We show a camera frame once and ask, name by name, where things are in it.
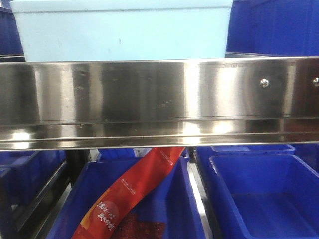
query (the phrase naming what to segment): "bolt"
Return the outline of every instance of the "bolt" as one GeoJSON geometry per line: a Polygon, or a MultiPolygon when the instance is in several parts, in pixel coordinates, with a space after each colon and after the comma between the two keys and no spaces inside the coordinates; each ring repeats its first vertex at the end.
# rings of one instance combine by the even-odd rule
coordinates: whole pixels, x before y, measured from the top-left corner
{"type": "Polygon", "coordinates": [[[318,77],[313,79],[313,84],[314,84],[315,87],[319,86],[319,78],[318,77]]]}
{"type": "Polygon", "coordinates": [[[269,81],[264,78],[260,80],[259,84],[262,88],[266,88],[267,86],[269,86],[269,81]]]}

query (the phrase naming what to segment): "stainless steel rail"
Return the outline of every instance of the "stainless steel rail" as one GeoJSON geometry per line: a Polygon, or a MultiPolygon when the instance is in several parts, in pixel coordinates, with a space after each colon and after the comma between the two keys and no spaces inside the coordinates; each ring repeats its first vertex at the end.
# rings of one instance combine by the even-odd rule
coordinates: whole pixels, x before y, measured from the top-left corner
{"type": "Polygon", "coordinates": [[[0,64],[0,150],[319,141],[319,58],[0,64]]]}

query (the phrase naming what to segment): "red packaging bag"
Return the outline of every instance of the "red packaging bag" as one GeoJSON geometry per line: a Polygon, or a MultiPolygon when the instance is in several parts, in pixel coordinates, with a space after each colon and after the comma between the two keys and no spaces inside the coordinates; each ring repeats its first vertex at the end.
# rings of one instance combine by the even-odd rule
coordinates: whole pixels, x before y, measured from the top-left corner
{"type": "Polygon", "coordinates": [[[109,239],[125,215],[171,172],[183,151],[153,148],[100,196],[72,239],[109,239]]]}

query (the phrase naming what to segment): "plastic container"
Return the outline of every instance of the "plastic container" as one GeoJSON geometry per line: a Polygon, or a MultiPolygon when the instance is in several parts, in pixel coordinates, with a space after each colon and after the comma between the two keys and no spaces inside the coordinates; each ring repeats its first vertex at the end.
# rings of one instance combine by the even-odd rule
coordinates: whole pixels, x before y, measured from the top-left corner
{"type": "Polygon", "coordinates": [[[59,151],[0,153],[0,168],[11,169],[11,181],[15,182],[9,190],[10,203],[29,204],[65,159],[63,154],[59,151]]]}
{"type": "Polygon", "coordinates": [[[110,148],[99,149],[102,157],[99,160],[132,159],[144,157],[152,148],[110,148]]]}
{"type": "MultiPolygon", "coordinates": [[[[85,213],[111,184],[137,160],[88,163],[47,239],[70,239],[85,213]]],[[[163,239],[204,239],[195,198],[191,189],[187,160],[181,158],[164,181],[133,209],[139,220],[166,223],[163,239]]]]}
{"type": "Polygon", "coordinates": [[[302,159],[316,172],[319,172],[319,145],[318,144],[295,144],[295,156],[302,159]]]}
{"type": "Polygon", "coordinates": [[[0,0],[0,2],[2,3],[2,7],[7,8],[7,9],[11,9],[11,6],[10,6],[11,1],[12,0],[0,0]]]}
{"type": "Polygon", "coordinates": [[[0,168],[0,178],[8,196],[9,202],[11,202],[14,200],[11,198],[13,195],[12,191],[16,188],[12,170],[10,168],[0,168]]]}
{"type": "Polygon", "coordinates": [[[65,152],[51,150],[42,151],[40,154],[43,181],[47,181],[65,160],[65,152]]]}
{"type": "Polygon", "coordinates": [[[161,60],[225,57],[232,2],[15,0],[11,8],[27,61],[161,60]]]}
{"type": "Polygon", "coordinates": [[[283,56],[319,55],[318,0],[244,2],[234,4],[228,51],[283,56]]]}
{"type": "Polygon", "coordinates": [[[255,52],[251,0],[234,0],[227,39],[228,52],[255,52]]]}
{"type": "Polygon", "coordinates": [[[294,154],[295,148],[288,144],[212,146],[212,155],[263,155],[294,154]]]}
{"type": "Polygon", "coordinates": [[[319,175],[296,156],[216,156],[207,172],[225,239],[319,239],[319,175]]]}
{"type": "Polygon", "coordinates": [[[15,19],[11,10],[0,7],[0,55],[23,54],[15,19]]]}

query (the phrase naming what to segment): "blue plastic bin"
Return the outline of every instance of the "blue plastic bin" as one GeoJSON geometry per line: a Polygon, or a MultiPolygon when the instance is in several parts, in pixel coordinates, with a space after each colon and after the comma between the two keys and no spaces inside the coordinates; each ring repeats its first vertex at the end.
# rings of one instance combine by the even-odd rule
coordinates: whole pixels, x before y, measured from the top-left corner
{"type": "Polygon", "coordinates": [[[10,203],[29,204],[64,158],[59,151],[0,153],[0,168],[11,169],[15,182],[9,190],[10,203]]]}
{"type": "Polygon", "coordinates": [[[47,181],[55,170],[65,160],[65,152],[60,151],[41,151],[41,168],[43,181],[47,181]]]}
{"type": "Polygon", "coordinates": [[[295,144],[295,156],[302,159],[316,172],[319,172],[319,145],[318,144],[295,144]]]}
{"type": "Polygon", "coordinates": [[[22,45],[11,10],[0,7],[0,55],[23,54],[22,45]]]}
{"type": "Polygon", "coordinates": [[[296,156],[215,156],[204,173],[225,239],[319,239],[319,175],[296,156]]]}
{"type": "Polygon", "coordinates": [[[295,148],[288,144],[212,146],[212,155],[263,155],[294,154],[295,148]]]}
{"type": "MultiPolygon", "coordinates": [[[[47,239],[70,239],[83,216],[99,196],[137,160],[88,163],[47,239]]],[[[163,239],[204,239],[195,198],[191,189],[187,160],[181,158],[164,181],[133,209],[141,221],[166,223],[163,239]]]]}
{"type": "Polygon", "coordinates": [[[0,0],[0,2],[2,3],[2,7],[7,9],[11,9],[11,6],[10,6],[11,1],[13,0],[0,0]]]}
{"type": "Polygon", "coordinates": [[[16,187],[12,170],[10,168],[0,168],[0,178],[8,196],[9,202],[11,202],[12,200],[14,200],[13,198],[11,198],[12,191],[16,187]]]}
{"type": "Polygon", "coordinates": [[[255,52],[250,0],[234,0],[230,12],[227,51],[255,52]]]}
{"type": "Polygon", "coordinates": [[[319,55],[318,11],[318,0],[237,0],[231,13],[227,50],[319,55]]]}
{"type": "Polygon", "coordinates": [[[132,148],[99,149],[99,152],[102,154],[101,160],[135,158],[132,148]]]}
{"type": "MultiPolygon", "coordinates": [[[[144,156],[150,151],[151,148],[111,148],[111,149],[99,149],[102,157],[98,157],[98,160],[110,161],[115,159],[127,160],[144,156]]],[[[183,157],[187,157],[187,149],[181,154],[183,157]]]]}

